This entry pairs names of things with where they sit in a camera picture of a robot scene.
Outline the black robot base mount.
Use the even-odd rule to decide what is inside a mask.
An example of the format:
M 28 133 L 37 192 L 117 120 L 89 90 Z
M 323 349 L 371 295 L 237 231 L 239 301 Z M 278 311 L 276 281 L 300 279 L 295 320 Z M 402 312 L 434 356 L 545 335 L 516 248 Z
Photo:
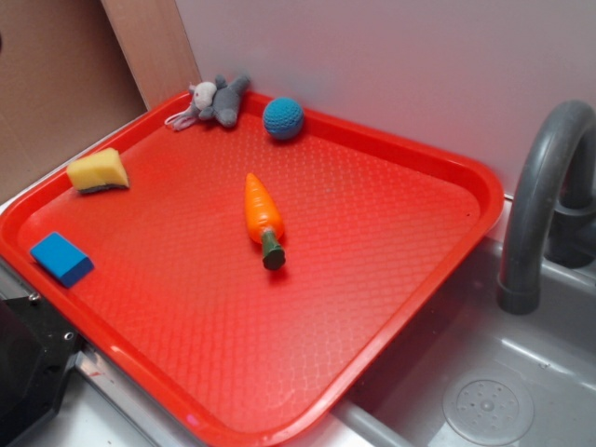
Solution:
M 13 446 L 60 411 L 80 350 L 75 327 L 46 299 L 1 301 L 1 444 Z

